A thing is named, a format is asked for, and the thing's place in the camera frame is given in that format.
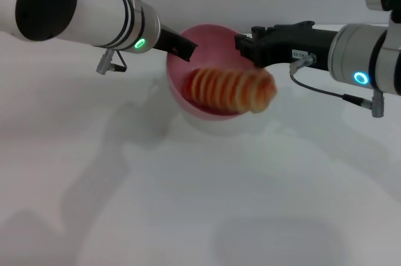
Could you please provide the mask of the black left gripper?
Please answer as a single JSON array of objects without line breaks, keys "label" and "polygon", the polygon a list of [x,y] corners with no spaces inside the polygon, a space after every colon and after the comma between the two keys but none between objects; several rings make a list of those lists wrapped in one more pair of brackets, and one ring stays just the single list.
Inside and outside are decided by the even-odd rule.
[{"label": "black left gripper", "polygon": [[174,56],[189,62],[195,49],[198,47],[193,41],[181,36],[167,26],[161,26],[159,38],[153,49],[173,54]]}]

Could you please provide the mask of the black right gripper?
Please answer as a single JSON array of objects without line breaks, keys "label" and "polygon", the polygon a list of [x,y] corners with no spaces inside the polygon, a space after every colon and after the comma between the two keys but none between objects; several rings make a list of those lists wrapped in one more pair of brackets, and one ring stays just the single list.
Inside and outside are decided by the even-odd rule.
[{"label": "black right gripper", "polygon": [[253,26],[252,38],[237,34],[235,47],[241,56],[252,61],[257,68],[273,64],[291,63],[303,56],[314,54],[314,69],[328,71],[328,53],[336,32],[315,29],[313,21],[296,24],[277,24],[272,27]]}]

